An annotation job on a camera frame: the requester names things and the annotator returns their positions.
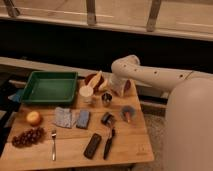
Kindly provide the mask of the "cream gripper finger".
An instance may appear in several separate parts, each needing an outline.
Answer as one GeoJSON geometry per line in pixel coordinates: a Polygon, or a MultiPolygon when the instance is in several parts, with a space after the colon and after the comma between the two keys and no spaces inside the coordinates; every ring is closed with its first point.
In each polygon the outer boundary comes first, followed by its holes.
{"type": "Polygon", "coordinates": [[[124,93],[123,93],[124,96],[130,88],[131,88],[131,81],[127,80],[126,83],[125,83],[125,86],[124,86],[124,93]]]}
{"type": "Polygon", "coordinates": [[[104,91],[107,91],[109,89],[109,80],[106,79],[99,87],[98,87],[98,90],[100,92],[104,92],[104,91]]]}

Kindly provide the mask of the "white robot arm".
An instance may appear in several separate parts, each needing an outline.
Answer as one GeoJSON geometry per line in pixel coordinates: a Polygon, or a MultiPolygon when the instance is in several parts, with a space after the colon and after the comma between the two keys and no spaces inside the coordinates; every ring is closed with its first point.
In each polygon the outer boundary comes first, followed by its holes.
{"type": "Polygon", "coordinates": [[[168,94],[164,171],[213,171],[213,73],[143,66],[128,55],[112,62],[109,82],[118,89],[128,79],[168,94]]]}

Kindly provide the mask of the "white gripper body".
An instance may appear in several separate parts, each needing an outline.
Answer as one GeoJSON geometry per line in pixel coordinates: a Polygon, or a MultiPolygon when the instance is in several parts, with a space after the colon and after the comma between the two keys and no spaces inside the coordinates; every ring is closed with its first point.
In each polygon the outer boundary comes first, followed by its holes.
{"type": "Polygon", "coordinates": [[[111,90],[118,96],[123,97],[124,86],[127,80],[128,79],[121,78],[116,76],[115,74],[112,74],[109,78],[109,85],[111,90]]]}

